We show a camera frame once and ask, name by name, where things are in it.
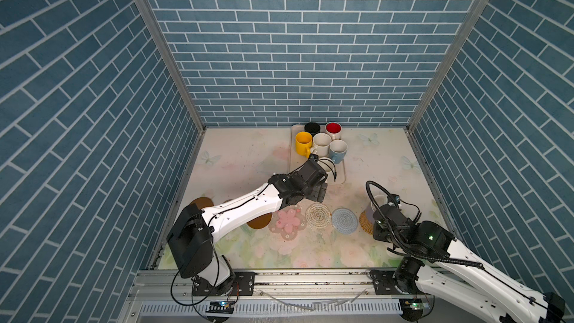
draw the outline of brick wall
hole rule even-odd
[[[0,321],[116,319],[196,136],[132,0],[0,0]]]
[[[464,241],[574,309],[574,0],[490,0],[416,128]]]
[[[405,126],[472,0],[149,0],[210,126]]]

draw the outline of mug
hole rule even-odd
[[[341,125],[337,123],[328,123],[325,125],[325,130],[327,135],[331,137],[331,140],[341,140]]]
[[[299,155],[309,158],[312,144],[313,137],[310,133],[303,131],[295,135],[295,151],[297,151]]]
[[[329,144],[331,137],[326,133],[318,133],[313,137],[313,147],[311,153],[319,155],[319,157],[327,157],[329,155]]]
[[[335,163],[332,159],[328,157],[323,157],[319,159],[319,166],[321,166],[326,172],[325,182],[329,185],[335,183],[335,175],[333,174],[333,169],[335,168]]]
[[[341,163],[345,155],[347,154],[347,143],[343,140],[333,140],[329,144],[329,157],[335,163]]]
[[[307,123],[305,124],[305,131],[315,137],[321,131],[321,126],[317,123]]]

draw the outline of black mug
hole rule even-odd
[[[307,123],[305,124],[305,131],[310,133],[311,136],[315,136],[321,131],[321,126],[317,123]]]

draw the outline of round brown coaster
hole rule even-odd
[[[253,229],[262,229],[271,222],[271,213],[266,213],[263,216],[259,216],[256,219],[252,219],[248,222],[248,226]]]
[[[199,197],[191,201],[190,205],[195,204],[197,208],[213,207],[213,201],[209,197]]]

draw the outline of tray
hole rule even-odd
[[[299,132],[305,130],[305,125],[293,125],[291,126],[291,141],[289,143],[289,171],[294,170],[301,166],[307,159],[305,156],[299,155],[295,151],[295,135]],[[321,132],[326,132],[325,125],[321,125]],[[337,170],[337,181],[333,183],[332,178],[329,177],[326,181],[329,185],[342,185],[345,183],[347,176],[345,175],[345,159],[343,159],[340,163],[335,164],[335,169]]]

